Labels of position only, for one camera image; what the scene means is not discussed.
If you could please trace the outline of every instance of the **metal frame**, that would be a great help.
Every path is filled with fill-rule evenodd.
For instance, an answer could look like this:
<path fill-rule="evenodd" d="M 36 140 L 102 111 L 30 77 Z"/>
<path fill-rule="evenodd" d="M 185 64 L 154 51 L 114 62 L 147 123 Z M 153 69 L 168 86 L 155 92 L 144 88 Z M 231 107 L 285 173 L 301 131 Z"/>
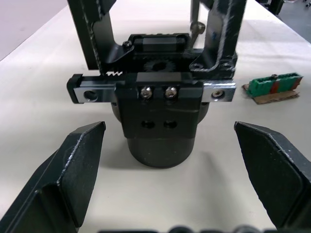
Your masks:
<path fill-rule="evenodd" d="M 208 103 L 233 99 L 235 48 L 246 0 L 193 0 L 191 36 L 132 34 L 122 45 L 114 41 L 109 16 L 115 1 L 68 1 L 88 67 L 100 71 L 98 77 L 74 75 L 68 92 L 74 103 L 113 103 L 137 160 L 175 166 L 190 155 Z M 210 9 L 205 44 L 193 49 L 205 29 L 198 22 L 200 3 Z"/>

